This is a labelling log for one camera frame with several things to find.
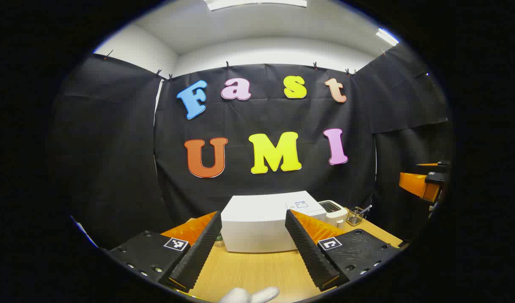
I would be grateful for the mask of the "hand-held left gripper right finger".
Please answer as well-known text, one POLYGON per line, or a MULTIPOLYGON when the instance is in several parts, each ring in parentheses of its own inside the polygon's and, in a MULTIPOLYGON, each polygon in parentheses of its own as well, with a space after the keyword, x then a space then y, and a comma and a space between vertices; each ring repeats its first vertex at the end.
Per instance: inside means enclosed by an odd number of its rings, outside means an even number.
POLYGON ((383 267, 402 250, 364 229, 343 231, 293 209, 286 230, 321 291, 351 283, 383 267))

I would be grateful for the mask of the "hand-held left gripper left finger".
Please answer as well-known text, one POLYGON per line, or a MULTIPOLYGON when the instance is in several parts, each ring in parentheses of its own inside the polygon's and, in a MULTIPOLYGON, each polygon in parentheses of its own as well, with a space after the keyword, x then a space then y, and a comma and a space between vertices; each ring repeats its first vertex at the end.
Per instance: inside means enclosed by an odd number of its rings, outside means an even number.
POLYGON ((214 211, 163 233, 144 231, 113 249, 102 249, 112 260, 145 280, 188 293, 222 229, 214 211))

